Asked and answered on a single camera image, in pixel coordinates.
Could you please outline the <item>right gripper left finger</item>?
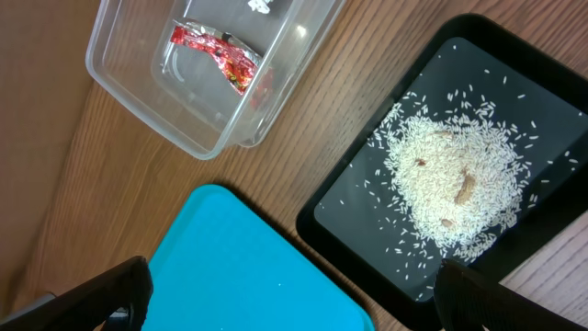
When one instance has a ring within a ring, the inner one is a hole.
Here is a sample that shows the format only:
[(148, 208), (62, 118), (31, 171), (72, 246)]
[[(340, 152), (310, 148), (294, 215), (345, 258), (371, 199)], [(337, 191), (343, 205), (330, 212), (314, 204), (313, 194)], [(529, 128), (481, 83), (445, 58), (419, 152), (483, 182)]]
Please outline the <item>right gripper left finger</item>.
[(136, 256), (40, 306), (3, 330), (141, 330), (153, 295), (145, 257)]

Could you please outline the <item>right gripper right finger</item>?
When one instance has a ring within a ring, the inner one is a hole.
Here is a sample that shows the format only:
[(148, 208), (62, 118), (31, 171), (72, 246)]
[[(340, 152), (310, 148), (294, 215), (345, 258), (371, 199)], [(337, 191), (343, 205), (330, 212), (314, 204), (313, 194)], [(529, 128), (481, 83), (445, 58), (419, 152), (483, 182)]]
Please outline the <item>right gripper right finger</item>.
[(449, 259), (437, 272), (434, 299), (445, 330), (587, 331)]

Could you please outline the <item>white napkin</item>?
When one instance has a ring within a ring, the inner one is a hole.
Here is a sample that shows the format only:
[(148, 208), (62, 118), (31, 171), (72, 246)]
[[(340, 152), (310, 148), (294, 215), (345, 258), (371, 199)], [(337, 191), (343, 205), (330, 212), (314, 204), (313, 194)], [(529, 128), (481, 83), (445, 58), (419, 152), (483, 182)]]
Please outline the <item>white napkin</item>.
[(247, 5), (249, 5), (252, 11), (267, 15), (270, 13), (272, 2), (273, 0), (249, 0)]

